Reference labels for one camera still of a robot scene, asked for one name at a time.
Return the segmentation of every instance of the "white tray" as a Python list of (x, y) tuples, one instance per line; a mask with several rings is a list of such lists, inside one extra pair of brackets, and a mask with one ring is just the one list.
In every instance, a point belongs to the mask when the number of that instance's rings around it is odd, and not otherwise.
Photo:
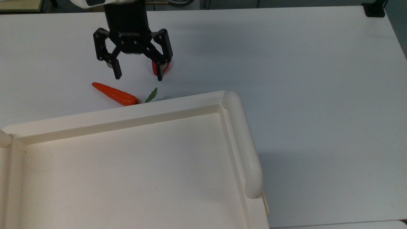
[(234, 91), (12, 125), (0, 147), (2, 229), (268, 228)]

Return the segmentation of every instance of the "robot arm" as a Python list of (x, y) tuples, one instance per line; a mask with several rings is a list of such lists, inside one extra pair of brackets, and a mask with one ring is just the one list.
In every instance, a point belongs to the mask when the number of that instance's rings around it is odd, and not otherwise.
[[(162, 69), (170, 63), (173, 56), (168, 32), (161, 29), (158, 32), (151, 32), (145, 0), (71, 0), (81, 8), (103, 6), (110, 31), (99, 28), (93, 34), (96, 57), (100, 61), (105, 61), (113, 68), (116, 79), (120, 79), (122, 73), (117, 56), (120, 52), (126, 54), (144, 54), (155, 63), (155, 71), (158, 80), (163, 77)], [(191, 3), (193, 0), (180, 0), (179, 5)], [(105, 40), (109, 38), (116, 48), (112, 53), (106, 49)], [(154, 40), (161, 46), (162, 53), (151, 43)]]

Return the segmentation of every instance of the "tray handle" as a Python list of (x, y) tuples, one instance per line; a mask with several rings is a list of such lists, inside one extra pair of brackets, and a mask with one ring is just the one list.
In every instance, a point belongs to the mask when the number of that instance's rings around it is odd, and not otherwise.
[(8, 135), (6, 132), (0, 130), (0, 148), (7, 148), (11, 145), (13, 138)]
[(256, 198), (263, 191), (263, 172), (240, 96), (234, 90), (226, 91), (222, 106), (229, 112), (240, 152), (246, 179), (245, 194), (249, 198)]

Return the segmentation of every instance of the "red pepper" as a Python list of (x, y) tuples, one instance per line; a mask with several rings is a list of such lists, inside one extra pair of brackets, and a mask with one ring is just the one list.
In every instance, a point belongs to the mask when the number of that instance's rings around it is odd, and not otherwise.
[[(151, 64), (152, 64), (152, 66), (153, 66), (153, 73), (154, 73), (154, 75), (157, 75), (157, 69), (156, 69), (156, 64), (152, 61), (151, 62)], [(170, 63), (166, 63), (166, 65), (165, 65), (165, 68), (162, 70), (162, 73), (164, 74), (167, 70), (168, 70), (168, 67), (170, 66)]]

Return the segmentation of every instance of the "black clamp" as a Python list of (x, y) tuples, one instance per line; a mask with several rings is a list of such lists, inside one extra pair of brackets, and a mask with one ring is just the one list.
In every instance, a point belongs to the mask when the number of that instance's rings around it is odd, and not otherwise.
[(376, 0), (374, 3), (362, 3), (366, 16), (370, 18), (384, 18), (386, 13), (384, 12), (383, 4), (387, 0)]
[[(112, 53), (109, 53), (106, 49), (106, 39), (110, 38), (116, 45), (116, 48)], [(157, 78), (161, 81), (163, 78), (163, 72), (160, 68), (161, 65), (166, 65), (171, 61), (173, 51), (171, 49), (168, 32), (166, 29), (162, 29), (156, 33), (140, 34), (140, 33), (117, 33), (109, 32), (103, 28), (99, 28), (93, 34), (95, 42), (96, 57), (100, 61), (105, 61), (109, 67), (113, 69), (116, 79), (120, 79), (122, 72), (120, 69), (117, 56), (120, 52), (124, 53), (143, 53), (150, 58), (156, 65)], [(162, 48), (162, 54), (151, 43), (153, 39)]]

